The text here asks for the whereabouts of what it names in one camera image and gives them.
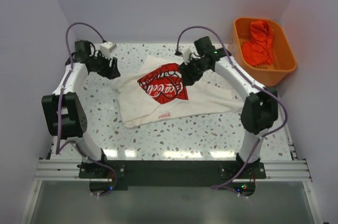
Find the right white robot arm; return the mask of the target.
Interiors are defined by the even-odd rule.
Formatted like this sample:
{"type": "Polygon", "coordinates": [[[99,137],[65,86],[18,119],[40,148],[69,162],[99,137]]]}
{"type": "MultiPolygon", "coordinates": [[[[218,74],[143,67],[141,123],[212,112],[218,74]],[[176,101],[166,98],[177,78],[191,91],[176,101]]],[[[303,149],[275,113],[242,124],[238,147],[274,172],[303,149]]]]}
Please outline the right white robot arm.
{"type": "Polygon", "coordinates": [[[223,77],[239,94],[244,105],[240,121],[245,129],[242,147],[237,158],[242,159],[235,165],[236,174],[247,178],[254,172],[252,163],[260,159],[261,137],[269,132],[278,119],[277,90],[256,82],[224,48],[215,48],[208,36],[194,42],[195,52],[187,49],[175,54],[183,58],[179,66],[184,86],[192,86],[203,74],[212,70],[223,77]]]}

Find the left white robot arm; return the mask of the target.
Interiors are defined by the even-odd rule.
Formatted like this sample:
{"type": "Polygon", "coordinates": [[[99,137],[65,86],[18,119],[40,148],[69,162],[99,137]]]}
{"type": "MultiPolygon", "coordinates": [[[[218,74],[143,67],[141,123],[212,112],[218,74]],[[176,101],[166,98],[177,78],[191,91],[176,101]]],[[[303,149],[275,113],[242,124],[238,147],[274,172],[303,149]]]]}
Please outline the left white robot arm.
{"type": "Polygon", "coordinates": [[[60,154],[67,145],[73,145],[84,163],[93,162],[90,170],[98,178],[109,173],[109,164],[87,132],[87,116],[78,93],[92,72],[109,80],[120,77],[117,58],[111,56],[115,48],[109,41],[103,41],[98,48],[89,41],[75,42],[75,51],[65,63],[60,84],[41,100],[49,133],[57,138],[55,153],[60,154]]]}

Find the white coca-cola t shirt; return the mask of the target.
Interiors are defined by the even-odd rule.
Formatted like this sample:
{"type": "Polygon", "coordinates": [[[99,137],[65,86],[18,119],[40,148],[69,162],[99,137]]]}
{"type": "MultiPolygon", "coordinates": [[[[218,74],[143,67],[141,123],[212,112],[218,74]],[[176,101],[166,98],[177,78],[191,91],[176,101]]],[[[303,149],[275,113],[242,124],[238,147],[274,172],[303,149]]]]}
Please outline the white coca-cola t shirt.
{"type": "Polygon", "coordinates": [[[138,72],[115,79],[123,125],[137,127],[160,120],[238,111],[243,102],[232,91],[200,80],[184,86],[179,60],[148,56],[138,72]]]}

